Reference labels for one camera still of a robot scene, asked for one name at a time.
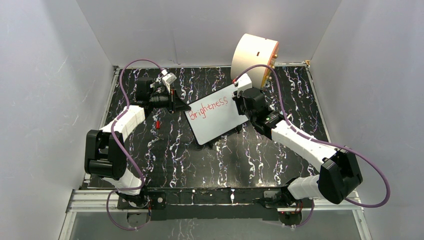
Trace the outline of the white whiteboard black frame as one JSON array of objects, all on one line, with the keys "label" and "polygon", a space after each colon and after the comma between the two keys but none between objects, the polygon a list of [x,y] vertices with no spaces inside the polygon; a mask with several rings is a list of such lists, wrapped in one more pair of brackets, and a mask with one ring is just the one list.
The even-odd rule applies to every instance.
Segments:
[{"label": "white whiteboard black frame", "polygon": [[230,84],[189,104],[184,114],[199,145],[227,133],[248,121],[232,99],[237,88]]}]

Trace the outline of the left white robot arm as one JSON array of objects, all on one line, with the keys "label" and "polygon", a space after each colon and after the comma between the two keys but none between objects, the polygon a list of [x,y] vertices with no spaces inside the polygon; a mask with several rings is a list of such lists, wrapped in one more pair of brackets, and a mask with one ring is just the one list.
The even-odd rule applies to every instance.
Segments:
[{"label": "left white robot arm", "polygon": [[116,194],[137,208],[149,203],[142,174],[135,176],[127,166],[130,154],[125,140],[143,123],[154,109],[166,109],[169,113],[190,110],[171,84],[176,80],[173,73],[166,73],[156,82],[151,77],[136,80],[135,99],[109,124],[92,129],[86,135],[84,170],[98,176],[116,188]]}]

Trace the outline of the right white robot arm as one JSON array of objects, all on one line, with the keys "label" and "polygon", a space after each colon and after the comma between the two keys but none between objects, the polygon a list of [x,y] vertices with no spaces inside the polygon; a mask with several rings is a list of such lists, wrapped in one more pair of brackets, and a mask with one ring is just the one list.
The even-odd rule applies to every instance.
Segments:
[{"label": "right white robot arm", "polygon": [[318,174],[289,180],[273,202],[295,207],[305,198],[324,198],[340,204],[363,182],[352,152],[318,143],[317,139],[286,122],[282,113],[271,110],[265,95],[256,88],[233,93],[239,115],[248,118],[257,133],[288,147],[307,160]]}]

